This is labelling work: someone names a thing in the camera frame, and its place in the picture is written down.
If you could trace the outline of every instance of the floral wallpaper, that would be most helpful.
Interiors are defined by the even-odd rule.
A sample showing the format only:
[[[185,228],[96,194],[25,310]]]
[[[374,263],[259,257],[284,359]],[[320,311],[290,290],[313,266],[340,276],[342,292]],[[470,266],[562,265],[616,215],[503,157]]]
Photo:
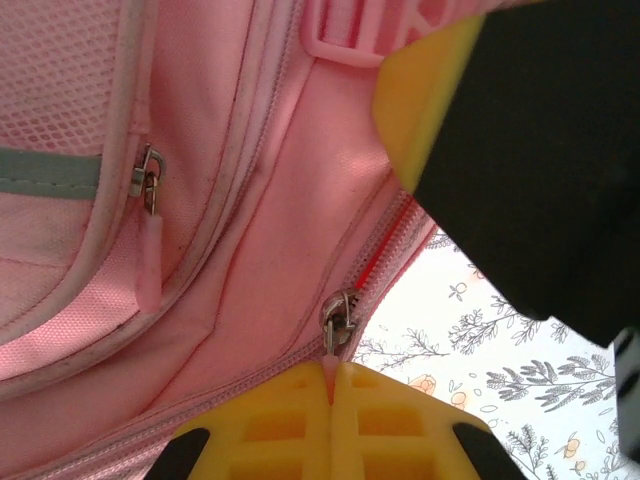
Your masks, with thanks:
[[[518,314],[438,232],[355,361],[483,419],[533,480],[640,480],[620,455],[611,351]]]

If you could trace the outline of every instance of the metal zipper slider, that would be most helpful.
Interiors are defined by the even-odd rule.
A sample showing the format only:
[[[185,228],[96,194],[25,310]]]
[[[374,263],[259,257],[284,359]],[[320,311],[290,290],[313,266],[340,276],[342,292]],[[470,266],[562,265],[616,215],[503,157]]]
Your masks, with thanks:
[[[144,204],[136,276],[136,300],[142,313],[155,313],[162,303],[162,216],[156,212],[156,204],[165,168],[162,155],[147,145],[142,165],[133,169],[131,177],[129,194],[143,196]]]
[[[151,166],[155,164],[157,172],[151,169]],[[139,197],[142,195],[143,190],[147,190],[148,176],[153,173],[157,178],[158,186],[162,182],[166,170],[166,164],[164,158],[157,150],[154,150],[151,144],[145,145],[144,155],[142,162],[139,166],[133,167],[131,173],[131,185],[129,186],[129,195],[132,197]]]
[[[349,341],[356,324],[351,318],[353,302],[358,291],[340,290],[331,295],[322,305],[320,322],[324,331],[324,346],[327,355],[335,355],[336,348]]]

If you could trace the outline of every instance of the mesh pocket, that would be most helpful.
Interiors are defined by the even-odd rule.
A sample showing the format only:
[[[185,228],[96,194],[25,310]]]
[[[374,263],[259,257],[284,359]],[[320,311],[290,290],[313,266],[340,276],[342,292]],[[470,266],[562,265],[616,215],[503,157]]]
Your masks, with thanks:
[[[119,0],[0,4],[0,145],[101,153],[119,6]]]

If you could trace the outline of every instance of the yellow plastic piece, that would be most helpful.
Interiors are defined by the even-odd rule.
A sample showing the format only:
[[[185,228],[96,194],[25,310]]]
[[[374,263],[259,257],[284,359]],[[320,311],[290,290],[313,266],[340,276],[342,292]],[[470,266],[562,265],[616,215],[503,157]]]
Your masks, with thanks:
[[[429,35],[385,59],[373,119],[402,186],[413,193],[464,72],[484,16]]]
[[[326,480],[329,413],[322,367],[299,365],[176,432],[211,432],[189,480]]]
[[[303,364],[184,425],[211,432],[190,480],[474,480],[451,426],[476,417],[345,363],[327,400]]]

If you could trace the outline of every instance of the backpack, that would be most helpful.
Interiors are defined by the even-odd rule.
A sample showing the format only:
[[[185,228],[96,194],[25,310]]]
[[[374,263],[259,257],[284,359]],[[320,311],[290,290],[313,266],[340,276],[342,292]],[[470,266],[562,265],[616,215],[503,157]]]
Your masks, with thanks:
[[[335,308],[349,358],[435,232],[375,67],[497,3],[0,2],[0,478],[141,478]]]

